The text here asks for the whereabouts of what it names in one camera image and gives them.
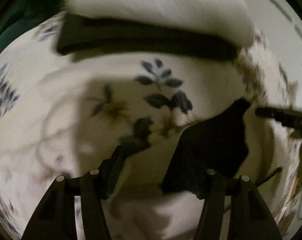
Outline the folded white garment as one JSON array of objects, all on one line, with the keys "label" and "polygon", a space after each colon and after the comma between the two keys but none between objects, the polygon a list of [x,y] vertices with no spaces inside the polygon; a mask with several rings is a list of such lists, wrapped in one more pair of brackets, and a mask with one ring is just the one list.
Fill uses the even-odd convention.
[{"label": "folded white garment", "polygon": [[250,47],[255,27],[244,0],[65,0],[74,14],[213,34]]}]

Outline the folded black garment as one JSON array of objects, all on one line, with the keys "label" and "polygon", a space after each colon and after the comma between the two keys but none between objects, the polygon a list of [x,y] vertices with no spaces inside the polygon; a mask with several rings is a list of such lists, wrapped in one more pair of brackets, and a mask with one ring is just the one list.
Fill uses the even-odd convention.
[{"label": "folded black garment", "polygon": [[218,61],[233,60],[238,54],[236,46],[214,35],[67,13],[56,51],[67,55],[91,49],[102,49],[107,53],[166,53]]}]

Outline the floral bed sheet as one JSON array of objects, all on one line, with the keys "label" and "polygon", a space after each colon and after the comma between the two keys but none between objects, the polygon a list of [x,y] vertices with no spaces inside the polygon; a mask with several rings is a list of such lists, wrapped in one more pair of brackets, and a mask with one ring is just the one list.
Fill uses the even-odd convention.
[{"label": "floral bed sheet", "polygon": [[46,190],[62,175],[80,177],[111,157],[130,157],[116,191],[102,202],[112,239],[140,230],[114,215],[123,189],[159,186],[182,132],[244,98],[252,107],[296,108],[302,87],[288,79],[262,32],[235,59],[53,47],[58,14],[0,54],[0,234],[21,239]]}]

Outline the white headboard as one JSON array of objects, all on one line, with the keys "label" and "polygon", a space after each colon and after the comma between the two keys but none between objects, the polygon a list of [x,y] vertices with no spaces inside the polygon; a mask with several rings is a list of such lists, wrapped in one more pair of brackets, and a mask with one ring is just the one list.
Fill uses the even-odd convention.
[{"label": "white headboard", "polygon": [[245,0],[290,81],[302,87],[302,21],[286,0]]}]

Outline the beige long sleeve shirt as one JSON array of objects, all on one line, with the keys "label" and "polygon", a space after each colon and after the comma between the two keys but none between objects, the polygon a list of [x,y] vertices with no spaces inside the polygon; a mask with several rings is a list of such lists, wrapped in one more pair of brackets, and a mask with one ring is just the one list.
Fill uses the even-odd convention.
[{"label": "beige long sleeve shirt", "polygon": [[134,239],[280,239],[280,232],[254,182],[246,175],[226,181],[205,199],[189,191],[163,194],[161,184],[123,189],[111,206]]}]

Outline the dark green folded blanket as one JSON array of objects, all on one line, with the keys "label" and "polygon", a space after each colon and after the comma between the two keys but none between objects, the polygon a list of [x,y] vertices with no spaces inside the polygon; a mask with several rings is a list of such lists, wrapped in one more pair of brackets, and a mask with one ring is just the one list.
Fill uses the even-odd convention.
[{"label": "dark green folded blanket", "polygon": [[0,26],[0,54],[13,40],[56,15],[62,0],[18,0]]}]

